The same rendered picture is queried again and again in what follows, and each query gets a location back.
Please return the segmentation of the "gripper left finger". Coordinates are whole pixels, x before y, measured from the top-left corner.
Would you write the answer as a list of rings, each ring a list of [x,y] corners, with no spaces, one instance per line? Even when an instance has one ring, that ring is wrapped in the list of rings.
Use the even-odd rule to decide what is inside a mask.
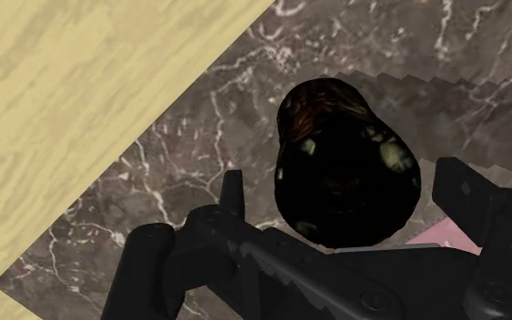
[[[286,233],[245,220],[243,176],[185,225],[140,225],[126,239],[100,320],[176,320],[186,292],[208,287],[242,320],[405,320],[387,286]]]

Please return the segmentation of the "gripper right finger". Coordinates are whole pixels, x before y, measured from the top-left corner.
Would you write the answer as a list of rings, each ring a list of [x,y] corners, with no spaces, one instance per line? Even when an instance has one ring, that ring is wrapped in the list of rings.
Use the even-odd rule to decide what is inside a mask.
[[[455,157],[442,157],[432,199],[481,248],[464,293],[467,317],[512,320],[512,188],[491,183]]]

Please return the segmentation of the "pink flat object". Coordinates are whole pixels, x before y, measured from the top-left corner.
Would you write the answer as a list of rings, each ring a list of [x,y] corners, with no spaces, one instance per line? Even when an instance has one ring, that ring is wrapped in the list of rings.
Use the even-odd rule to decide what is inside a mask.
[[[475,255],[480,255],[481,253],[481,248],[448,217],[430,226],[419,235],[415,235],[407,241],[407,244],[438,244]]]

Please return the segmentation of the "dark mottled pear-shaped object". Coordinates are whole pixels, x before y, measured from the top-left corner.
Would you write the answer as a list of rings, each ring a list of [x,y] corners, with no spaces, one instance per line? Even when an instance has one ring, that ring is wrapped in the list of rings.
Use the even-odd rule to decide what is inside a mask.
[[[276,207],[297,233],[338,249],[377,245],[405,226],[421,196],[418,161],[352,85],[296,85],[276,124]]]

